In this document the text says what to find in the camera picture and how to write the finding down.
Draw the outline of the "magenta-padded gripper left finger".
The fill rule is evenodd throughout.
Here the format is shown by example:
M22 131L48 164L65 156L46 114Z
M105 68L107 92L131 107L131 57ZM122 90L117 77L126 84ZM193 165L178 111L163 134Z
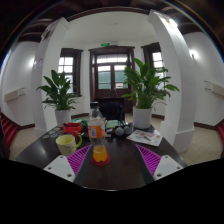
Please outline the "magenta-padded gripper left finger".
M67 181L73 182L78 175L78 172L90 148L91 146L87 145L69 156L59 155L56 159L49 163L44 170Z

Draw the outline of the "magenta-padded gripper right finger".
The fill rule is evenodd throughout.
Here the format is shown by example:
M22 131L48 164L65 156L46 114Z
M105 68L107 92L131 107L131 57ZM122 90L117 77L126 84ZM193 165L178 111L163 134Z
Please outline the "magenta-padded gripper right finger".
M169 155L160 156L143 146L136 145L136 147L139 150L148 171L155 180L164 178L182 169L182 166Z

